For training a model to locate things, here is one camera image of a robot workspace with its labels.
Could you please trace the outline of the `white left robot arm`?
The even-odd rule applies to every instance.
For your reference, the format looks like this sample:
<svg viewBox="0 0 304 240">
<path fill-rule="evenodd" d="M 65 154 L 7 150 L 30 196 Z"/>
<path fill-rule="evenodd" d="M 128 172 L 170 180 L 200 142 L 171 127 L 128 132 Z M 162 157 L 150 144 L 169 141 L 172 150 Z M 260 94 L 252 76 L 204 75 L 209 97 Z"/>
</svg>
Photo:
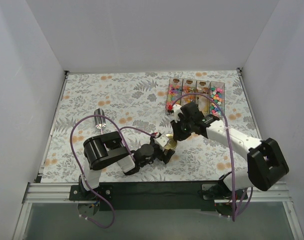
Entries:
<svg viewBox="0 0 304 240">
<path fill-rule="evenodd" d="M 87 139 L 83 143 L 87 161 L 84 174 L 79 177 L 82 196 L 87 200 L 97 196 L 101 172 L 106 167 L 117 163 L 124 175 L 130 176 L 155 160 L 169 163 L 176 146 L 173 135 L 161 133 L 153 133 L 149 143 L 132 151 L 127 150 L 117 131 Z"/>
</svg>

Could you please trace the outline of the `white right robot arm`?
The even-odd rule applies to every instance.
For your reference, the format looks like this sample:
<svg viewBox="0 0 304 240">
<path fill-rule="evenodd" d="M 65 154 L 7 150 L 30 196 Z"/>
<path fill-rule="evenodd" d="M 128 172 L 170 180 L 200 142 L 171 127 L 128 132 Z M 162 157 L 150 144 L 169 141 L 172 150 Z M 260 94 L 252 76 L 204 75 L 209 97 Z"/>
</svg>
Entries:
<svg viewBox="0 0 304 240">
<path fill-rule="evenodd" d="M 207 198 L 229 199 L 237 190 L 251 187 L 267 191 L 288 174 L 289 167 L 274 139 L 261 140 L 227 128 L 219 117 L 204 115 L 193 102 L 184 106 L 175 104 L 172 111 L 174 120 L 171 126 L 176 141 L 184 141 L 195 133 L 232 148 L 247 162 L 246 170 L 229 172 L 221 176 L 215 185 L 204 190 L 203 195 Z"/>
</svg>

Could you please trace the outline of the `round wooden jar lid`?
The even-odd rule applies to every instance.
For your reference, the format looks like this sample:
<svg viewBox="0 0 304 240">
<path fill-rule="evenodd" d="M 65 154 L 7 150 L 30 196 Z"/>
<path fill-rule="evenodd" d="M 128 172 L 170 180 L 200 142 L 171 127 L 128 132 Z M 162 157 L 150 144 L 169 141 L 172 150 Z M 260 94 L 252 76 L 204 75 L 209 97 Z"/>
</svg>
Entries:
<svg viewBox="0 0 304 240">
<path fill-rule="evenodd" d="M 172 134 L 166 134 L 167 138 L 169 139 L 167 145 L 165 146 L 166 150 L 175 150 L 177 147 L 177 141 L 174 140 L 174 137 Z"/>
</svg>

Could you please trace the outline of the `silver metal scoop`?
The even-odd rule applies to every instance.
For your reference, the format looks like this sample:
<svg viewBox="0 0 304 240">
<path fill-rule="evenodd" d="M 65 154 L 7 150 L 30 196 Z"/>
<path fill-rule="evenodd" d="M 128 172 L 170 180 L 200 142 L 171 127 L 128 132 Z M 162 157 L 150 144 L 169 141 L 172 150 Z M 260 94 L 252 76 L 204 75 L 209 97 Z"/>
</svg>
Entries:
<svg viewBox="0 0 304 240">
<path fill-rule="evenodd" d="M 106 127 L 106 120 L 104 118 L 105 113 L 101 108 L 97 108 L 94 111 L 94 121 L 95 121 L 95 127 L 101 131 L 101 134 L 103 133 L 103 129 Z"/>
</svg>

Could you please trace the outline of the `clear divided candy box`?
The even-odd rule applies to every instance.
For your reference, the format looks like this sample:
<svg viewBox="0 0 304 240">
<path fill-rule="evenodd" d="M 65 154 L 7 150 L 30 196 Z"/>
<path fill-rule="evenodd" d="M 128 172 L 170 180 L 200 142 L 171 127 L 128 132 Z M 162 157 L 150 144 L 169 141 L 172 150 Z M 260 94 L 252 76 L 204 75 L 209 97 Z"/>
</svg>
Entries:
<svg viewBox="0 0 304 240">
<path fill-rule="evenodd" d="M 165 114 L 170 115 L 170 105 L 196 103 L 204 115 L 220 117 L 225 108 L 225 83 L 184 78 L 171 78 L 167 89 Z"/>
</svg>

